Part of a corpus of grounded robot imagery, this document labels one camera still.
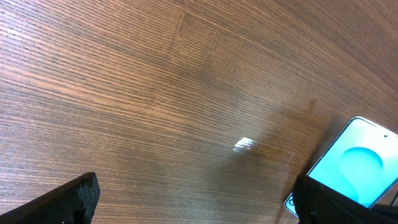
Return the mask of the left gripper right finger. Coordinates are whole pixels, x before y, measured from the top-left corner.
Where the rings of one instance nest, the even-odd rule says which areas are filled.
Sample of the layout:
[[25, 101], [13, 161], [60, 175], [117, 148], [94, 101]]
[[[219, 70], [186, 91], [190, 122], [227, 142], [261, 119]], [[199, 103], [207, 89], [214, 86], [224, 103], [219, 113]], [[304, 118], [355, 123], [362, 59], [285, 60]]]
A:
[[397, 224], [397, 207], [366, 208], [307, 175], [298, 175], [293, 201], [300, 224]]

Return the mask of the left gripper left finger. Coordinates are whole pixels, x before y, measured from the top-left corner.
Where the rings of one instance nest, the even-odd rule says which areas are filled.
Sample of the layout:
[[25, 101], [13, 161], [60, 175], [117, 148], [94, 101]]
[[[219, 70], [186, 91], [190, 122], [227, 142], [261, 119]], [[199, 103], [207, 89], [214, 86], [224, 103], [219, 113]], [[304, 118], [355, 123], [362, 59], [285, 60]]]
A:
[[87, 172], [1, 215], [1, 223], [90, 224], [100, 197], [94, 172]]

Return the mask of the turquoise screen smartphone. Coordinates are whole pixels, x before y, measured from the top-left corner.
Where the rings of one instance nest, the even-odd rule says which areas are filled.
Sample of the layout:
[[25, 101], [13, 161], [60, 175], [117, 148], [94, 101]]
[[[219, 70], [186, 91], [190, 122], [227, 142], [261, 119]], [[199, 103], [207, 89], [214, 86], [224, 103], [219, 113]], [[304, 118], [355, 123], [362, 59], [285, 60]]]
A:
[[[397, 134], [353, 117], [305, 175], [372, 208], [397, 182]], [[284, 207], [298, 217], [292, 192]]]

